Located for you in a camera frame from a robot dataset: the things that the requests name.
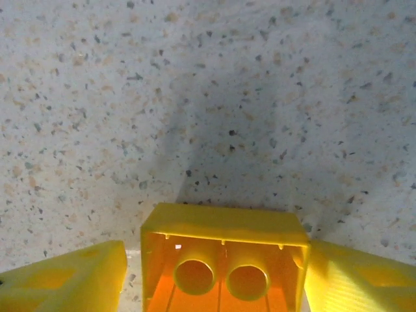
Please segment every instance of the yellow block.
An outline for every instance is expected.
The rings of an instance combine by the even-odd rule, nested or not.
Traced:
[[[113,240],[0,273],[0,311],[115,312],[126,270]]]
[[[294,214],[160,203],[141,228],[143,312],[298,312],[309,239]]]
[[[416,312],[416,266],[313,240],[305,290],[312,312]]]

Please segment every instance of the yellow plastic part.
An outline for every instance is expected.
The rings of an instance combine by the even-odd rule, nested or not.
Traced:
[[[416,312],[416,267],[313,240],[305,290],[312,312]]]
[[[309,239],[294,214],[160,203],[141,228],[143,312],[299,312]]]
[[[126,270],[113,240],[0,273],[0,311],[115,312]]]

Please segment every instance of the yellow 3d-printed part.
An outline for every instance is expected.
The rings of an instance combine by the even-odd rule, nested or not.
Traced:
[[[313,240],[305,290],[312,312],[416,312],[416,267]]]
[[[160,203],[141,228],[143,312],[297,312],[309,257],[294,214]]]
[[[0,273],[0,311],[115,312],[126,269],[114,240]]]

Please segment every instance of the speckled surface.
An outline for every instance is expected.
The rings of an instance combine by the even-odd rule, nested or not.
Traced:
[[[416,264],[416,2],[0,2],[0,271],[157,202],[295,212]]]

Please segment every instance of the yellow box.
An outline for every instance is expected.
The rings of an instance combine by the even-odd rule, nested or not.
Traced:
[[[309,239],[294,214],[160,203],[141,228],[143,312],[299,312]]]
[[[313,240],[305,290],[312,312],[416,312],[416,266]]]
[[[0,273],[0,311],[116,312],[126,270],[113,240]]]

